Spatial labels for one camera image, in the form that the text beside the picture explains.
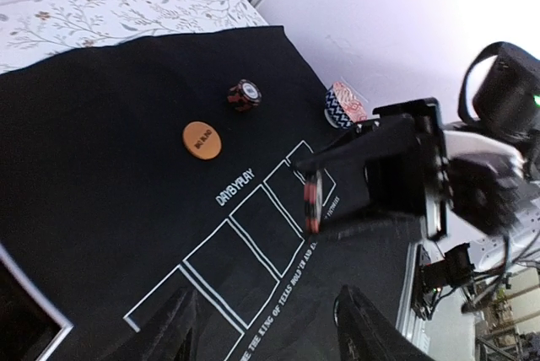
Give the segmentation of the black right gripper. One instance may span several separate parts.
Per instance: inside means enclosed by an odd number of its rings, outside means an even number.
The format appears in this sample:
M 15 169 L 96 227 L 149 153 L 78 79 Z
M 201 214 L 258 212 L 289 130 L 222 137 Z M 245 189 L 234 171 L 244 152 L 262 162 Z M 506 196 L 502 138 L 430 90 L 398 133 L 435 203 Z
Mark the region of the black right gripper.
M 485 46 L 478 91 L 461 89 L 459 119 L 444 124 L 434 98 L 374 109 L 322 151 L 294 163 L 304 174 L 364 161 L 366 207 L 326 216 L 319 239 L 352 239 L 402 226 L 446 233 L 446 212 L 485 234 L 508 234 L 539 198 L 539 60 L 510 42 Z

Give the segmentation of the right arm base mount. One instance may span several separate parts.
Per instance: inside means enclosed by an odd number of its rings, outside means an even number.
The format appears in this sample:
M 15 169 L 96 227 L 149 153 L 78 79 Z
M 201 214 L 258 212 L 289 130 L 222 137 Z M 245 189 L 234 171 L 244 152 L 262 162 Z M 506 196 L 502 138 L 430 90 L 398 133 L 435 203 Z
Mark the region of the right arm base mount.
M 455 246 L 442 260 L 432 261 L 421 245 L 417 250 L 411 308 L 417 317 L 430 321 L 440 301 L 473 281 L 475 266 L 469 243 Z

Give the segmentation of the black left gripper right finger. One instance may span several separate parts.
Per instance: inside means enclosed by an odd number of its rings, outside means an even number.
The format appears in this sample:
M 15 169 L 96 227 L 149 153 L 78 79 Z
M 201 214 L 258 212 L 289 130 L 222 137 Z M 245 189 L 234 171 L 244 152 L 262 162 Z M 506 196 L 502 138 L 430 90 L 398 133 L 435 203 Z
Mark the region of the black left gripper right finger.
M 351 285 L 342 286 L 333 306 L 340 359 L 346 361 L 431 361 Z

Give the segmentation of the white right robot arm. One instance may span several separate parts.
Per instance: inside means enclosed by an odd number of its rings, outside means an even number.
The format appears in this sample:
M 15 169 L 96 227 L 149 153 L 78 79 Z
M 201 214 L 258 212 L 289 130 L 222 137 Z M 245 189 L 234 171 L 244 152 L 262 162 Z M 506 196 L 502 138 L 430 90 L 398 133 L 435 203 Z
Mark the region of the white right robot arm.
M 539 61 L 510 42 L 485 46 L 491 67 L 474 96 L 461 89 L 457 122 L 446 125 L 434 98 L 375 109 L 294 169 L 305 180 L 304 232 L 340 240 L 374 224 L 422 218 L 431 241 L 447 234 L 454 213 L 494 238 L 489 275 L 516 263 L 511 242 L 521 212 L 539 198 Z M 368 201 L 350 221 L 322 218 L 322 174 L 342 164 L 363 178 Z

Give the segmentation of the orange big blind button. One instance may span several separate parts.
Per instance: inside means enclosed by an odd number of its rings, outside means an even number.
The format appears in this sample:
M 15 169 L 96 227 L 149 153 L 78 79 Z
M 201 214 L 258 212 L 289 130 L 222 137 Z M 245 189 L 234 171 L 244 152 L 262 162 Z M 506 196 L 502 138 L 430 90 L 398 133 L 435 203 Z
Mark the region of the orange big blind button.
M 219 134 L 202 121 L 188 123 L 183 129 L 182 141 L 187 151 L 201 160 L 215 159 L 222 151 Z

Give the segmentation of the orange black poker chips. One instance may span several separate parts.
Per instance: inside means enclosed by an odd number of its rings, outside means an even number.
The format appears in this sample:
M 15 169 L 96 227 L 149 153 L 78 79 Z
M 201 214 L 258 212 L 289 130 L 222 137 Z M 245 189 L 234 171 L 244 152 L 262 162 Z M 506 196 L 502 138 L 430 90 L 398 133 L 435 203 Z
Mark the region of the orange black poker chips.
M 235 110 L 245 112 L 261 104 L 262 93 L 253 82 L 242 79 L 229 90 L 227 101 Z

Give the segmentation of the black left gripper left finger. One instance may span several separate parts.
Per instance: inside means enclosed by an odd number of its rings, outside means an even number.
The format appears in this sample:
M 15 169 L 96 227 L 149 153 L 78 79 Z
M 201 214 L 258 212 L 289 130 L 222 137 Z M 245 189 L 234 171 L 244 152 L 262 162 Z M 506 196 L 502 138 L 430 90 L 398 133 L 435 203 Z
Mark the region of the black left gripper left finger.
M 197 292 L 178 289 L 139 333 L 109 355 L 109 360 L 195 360 L 197 313 Z

